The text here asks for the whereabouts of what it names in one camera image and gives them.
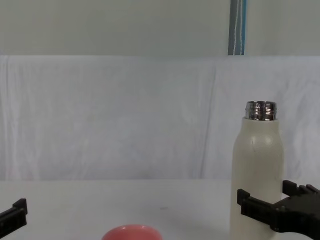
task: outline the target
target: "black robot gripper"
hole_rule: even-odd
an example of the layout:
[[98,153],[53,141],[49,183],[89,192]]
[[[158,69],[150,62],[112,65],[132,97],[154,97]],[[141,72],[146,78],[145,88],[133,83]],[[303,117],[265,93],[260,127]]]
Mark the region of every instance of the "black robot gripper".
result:
[[286,197],[274,204],[256,199],[243,189],[237,191],[241,214],[267,224],[278,233],[298,233],[320,240],[320,191],[314,186],[297,186],[284,180]]

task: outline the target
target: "pink object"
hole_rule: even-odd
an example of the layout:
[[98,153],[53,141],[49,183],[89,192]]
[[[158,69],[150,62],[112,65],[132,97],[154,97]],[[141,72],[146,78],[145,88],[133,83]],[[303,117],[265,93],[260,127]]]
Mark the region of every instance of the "pink object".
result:
[[102,240],[162,240],[160,233],[146,225],[123,225],[108,231]]

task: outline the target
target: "wall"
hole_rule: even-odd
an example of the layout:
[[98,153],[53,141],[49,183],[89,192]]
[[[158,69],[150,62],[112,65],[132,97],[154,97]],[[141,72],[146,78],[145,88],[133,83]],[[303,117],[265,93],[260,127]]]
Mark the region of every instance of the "wall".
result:
[[320,1],[248,0],[247,55],[320,55]]
[[0,54],[227,55],[229,0],[1,0]]

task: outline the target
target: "bottle neck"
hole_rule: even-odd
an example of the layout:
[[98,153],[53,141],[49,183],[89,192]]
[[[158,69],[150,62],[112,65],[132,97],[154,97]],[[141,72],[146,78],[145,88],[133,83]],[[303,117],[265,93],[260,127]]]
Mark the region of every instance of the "bottle neck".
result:
[[273,131],[275,133],[279,132],[279,121],[258,121],[246,119],[245,117],[242,119],[242,131]]

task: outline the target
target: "black clamp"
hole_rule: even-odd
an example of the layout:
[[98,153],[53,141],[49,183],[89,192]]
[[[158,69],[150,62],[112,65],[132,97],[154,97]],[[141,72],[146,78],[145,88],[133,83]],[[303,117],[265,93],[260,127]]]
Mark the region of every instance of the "black clamp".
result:
[[27,225],[27,201],[21,198],[12,205],[12,208],[0,213],[0,239]]
[[282,192],[289,197],[274,204],[237,191],[241,214],[267,224],[278,233],[299,233],[320,240],[320,191],[312,185],[297,186],[285,180]]

